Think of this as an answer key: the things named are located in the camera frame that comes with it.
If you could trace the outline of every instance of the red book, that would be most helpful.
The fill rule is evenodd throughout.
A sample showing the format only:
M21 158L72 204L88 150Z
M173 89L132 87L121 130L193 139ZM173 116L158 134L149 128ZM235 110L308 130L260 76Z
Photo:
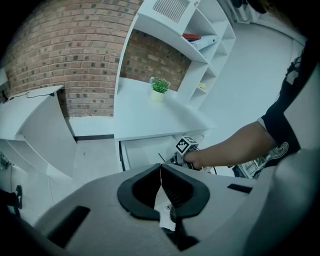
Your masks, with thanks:
M187 40L199 40L199 39L201 39L201 35L199 35L199 34L183 34L182 36Z

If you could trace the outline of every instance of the white shelving unit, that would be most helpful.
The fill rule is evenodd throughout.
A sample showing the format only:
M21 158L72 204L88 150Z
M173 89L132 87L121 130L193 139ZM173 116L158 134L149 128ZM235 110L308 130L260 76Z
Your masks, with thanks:
M227 59L228 59L227 50L223 42L220 41L217 47L217 50L215 51L214 56L211 60L211 66L217 75L220 74Z
M117 80L114 98L114 138L121 170L161 163L173 154L176 136L201 135L216 125L198 109L223 69L235 43L232 27L216 0L144 0L131 24L172 46L191 64L178 91L169 90L165 102L149 100L150 85L127 78ZM197 50L182 35L218 36L218 42ZM198 85L204 83L205 90Z

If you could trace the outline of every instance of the person's arm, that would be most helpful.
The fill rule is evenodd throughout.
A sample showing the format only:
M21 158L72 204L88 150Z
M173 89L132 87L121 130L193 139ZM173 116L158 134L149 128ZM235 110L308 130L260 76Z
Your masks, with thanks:
M252 161L276 147L276 141L255 121L217 145L187 153L184 161L192 163L198 170L201 167L234 166Z

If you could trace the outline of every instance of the brick wall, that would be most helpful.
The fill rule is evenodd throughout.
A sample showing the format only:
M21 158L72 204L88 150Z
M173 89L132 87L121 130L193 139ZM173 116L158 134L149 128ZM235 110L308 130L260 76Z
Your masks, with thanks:
M68 116L112 116L120 54L142 0L47 0L17 31L2 65L8 95L64 85Z
M149 82L151 77L164 78L177 91L191 60L165 42L133 30L121 67L121 77Z

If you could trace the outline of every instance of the white desk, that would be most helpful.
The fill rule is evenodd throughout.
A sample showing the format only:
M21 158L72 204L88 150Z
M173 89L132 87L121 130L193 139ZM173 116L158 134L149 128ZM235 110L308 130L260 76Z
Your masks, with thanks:
M165 102L149 100L150 84L128 78L119 79L114 102L114 138L137 140L211 130L215 123L201 111L181 105L177 92L169 90Z
M165 93L164 102L149 99L147 82L120 78L114 102L114 141L119 171L162 163L175 152L177 138L210 131L215 123L201 111L180 104L176 91Z
M0 151L26 172L57 169L73 175L77 144L59 106L57 91L62 87L19 93L0 104Z

